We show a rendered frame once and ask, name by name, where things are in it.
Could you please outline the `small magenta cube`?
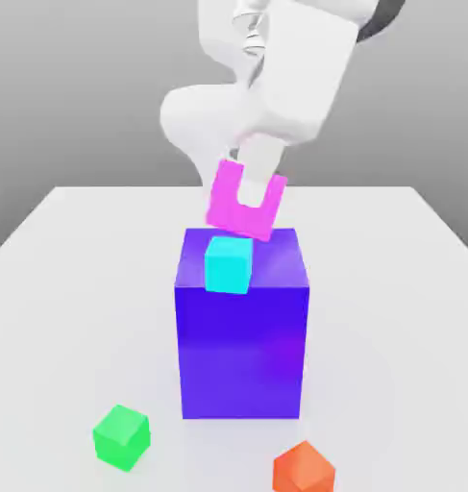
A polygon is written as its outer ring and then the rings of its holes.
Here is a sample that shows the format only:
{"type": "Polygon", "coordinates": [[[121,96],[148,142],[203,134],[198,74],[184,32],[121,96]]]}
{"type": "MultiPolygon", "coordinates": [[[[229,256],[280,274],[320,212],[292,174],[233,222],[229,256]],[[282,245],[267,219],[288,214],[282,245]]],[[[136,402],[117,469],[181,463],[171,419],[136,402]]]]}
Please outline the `small magenta cube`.
{"type": "Polygon", "coordinates": [[[206,222],[216,228],[269,241],[280,207],[287,177],[275,174],[270,179],[259,207],[242,205],[237,192],[244,166],[221,160],[211,187],[206,222]]]}

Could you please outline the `small orange cube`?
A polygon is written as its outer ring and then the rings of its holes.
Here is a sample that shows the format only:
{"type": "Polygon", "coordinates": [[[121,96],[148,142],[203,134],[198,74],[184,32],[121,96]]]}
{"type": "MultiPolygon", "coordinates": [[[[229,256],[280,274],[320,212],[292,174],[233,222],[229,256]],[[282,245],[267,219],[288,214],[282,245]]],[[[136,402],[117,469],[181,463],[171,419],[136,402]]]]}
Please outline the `small orange cube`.
{"type": "Polygon", "coordinates": [[[275,492],[333,492],[334,467],[303,441],[274,460],[275,492]]]}

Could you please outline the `small cyan cube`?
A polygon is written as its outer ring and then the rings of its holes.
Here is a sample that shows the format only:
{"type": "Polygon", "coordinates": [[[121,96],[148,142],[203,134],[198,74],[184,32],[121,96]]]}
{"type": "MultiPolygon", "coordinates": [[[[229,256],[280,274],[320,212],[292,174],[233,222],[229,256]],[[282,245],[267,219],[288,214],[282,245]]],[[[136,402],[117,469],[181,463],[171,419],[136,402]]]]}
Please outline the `small cyan cube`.
{"type": "Polygon", "coordinates": [[[205,289],[209,292],[246,294],[253,271],[251,238],[214,236],[205,252],[205,289]]]}

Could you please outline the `large blue box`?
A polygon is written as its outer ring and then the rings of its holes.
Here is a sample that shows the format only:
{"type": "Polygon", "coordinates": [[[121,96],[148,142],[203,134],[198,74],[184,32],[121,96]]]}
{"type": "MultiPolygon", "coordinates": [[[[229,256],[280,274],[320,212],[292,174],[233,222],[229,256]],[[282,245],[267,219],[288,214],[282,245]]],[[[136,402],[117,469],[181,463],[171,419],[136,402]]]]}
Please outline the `large blue box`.
{"type": "Polygon", "coordinates": [[[213,229],[188,228],[174,285],[185,419],[296,419],[300,415],[309,282],[297,234],[254,244],[246,294],[208,292],[213,229]]]}

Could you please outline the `small green cube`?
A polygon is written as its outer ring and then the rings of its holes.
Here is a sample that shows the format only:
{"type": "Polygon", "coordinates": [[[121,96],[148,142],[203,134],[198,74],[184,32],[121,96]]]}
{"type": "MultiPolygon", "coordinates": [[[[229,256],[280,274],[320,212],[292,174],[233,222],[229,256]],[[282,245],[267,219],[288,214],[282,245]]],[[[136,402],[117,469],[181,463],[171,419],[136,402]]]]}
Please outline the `small green cube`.
{"type": "Polygon", "coordinates": [[[149,419],[122,405],[114,406],[92,431],[99,459],[129,472],[151,445],[149,419]]]}

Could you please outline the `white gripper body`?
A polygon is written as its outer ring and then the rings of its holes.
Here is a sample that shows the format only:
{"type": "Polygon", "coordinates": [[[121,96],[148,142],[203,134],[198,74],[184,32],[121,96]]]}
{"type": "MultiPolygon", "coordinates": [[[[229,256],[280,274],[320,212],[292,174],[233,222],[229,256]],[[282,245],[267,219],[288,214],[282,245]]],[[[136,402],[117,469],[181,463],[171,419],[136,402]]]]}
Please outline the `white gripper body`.
{"type": "Polygon", "coordinates": [[[253,128],[298,144],[317,137],[339,90],[358,25],[314,7],[273,7],[253,128]]]}

